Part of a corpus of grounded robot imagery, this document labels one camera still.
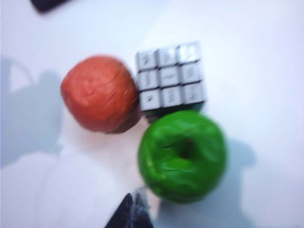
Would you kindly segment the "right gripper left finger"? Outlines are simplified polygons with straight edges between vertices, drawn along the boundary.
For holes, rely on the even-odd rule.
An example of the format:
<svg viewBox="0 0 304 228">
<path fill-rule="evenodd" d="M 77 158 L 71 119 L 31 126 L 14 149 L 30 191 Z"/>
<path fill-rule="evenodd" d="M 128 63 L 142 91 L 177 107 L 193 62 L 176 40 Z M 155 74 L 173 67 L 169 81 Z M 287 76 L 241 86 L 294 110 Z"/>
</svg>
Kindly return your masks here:
<svg viewBox="0 0 304 228">
<path fill-rule="evenodd" d="M 121 201 L 120 205 L 107 222 L 105 228 L 124 228 L 129 220 L 131 207 L 133 205 L 133 197 L 130 193 Z"/>
</svg>

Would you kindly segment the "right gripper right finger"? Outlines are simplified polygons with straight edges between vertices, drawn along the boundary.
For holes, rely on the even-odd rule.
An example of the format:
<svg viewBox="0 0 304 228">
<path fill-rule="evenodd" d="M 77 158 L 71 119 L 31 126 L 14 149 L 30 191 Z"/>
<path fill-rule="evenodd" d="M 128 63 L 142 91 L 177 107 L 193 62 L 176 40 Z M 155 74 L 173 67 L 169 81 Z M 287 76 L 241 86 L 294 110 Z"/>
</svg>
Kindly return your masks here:
<svg viewBox="0 0 304 228">
<path fill-rule="evenodd" d="M 139 188 L 134 195 L 133 228 L 153 228 L 149 214 L 146 188 Z"/>
</svg>

